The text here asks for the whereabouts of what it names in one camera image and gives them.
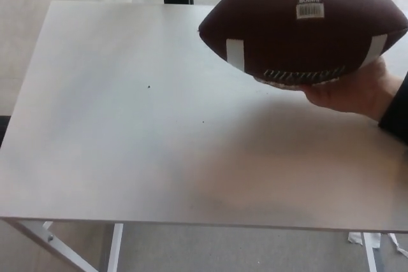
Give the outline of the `person's bare hand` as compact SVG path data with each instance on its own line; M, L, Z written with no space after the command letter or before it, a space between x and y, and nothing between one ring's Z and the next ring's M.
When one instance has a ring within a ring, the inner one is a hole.
M356 113L380 121L401 87L403 79L391 74L382 57L335 82L301 86L314 105Z

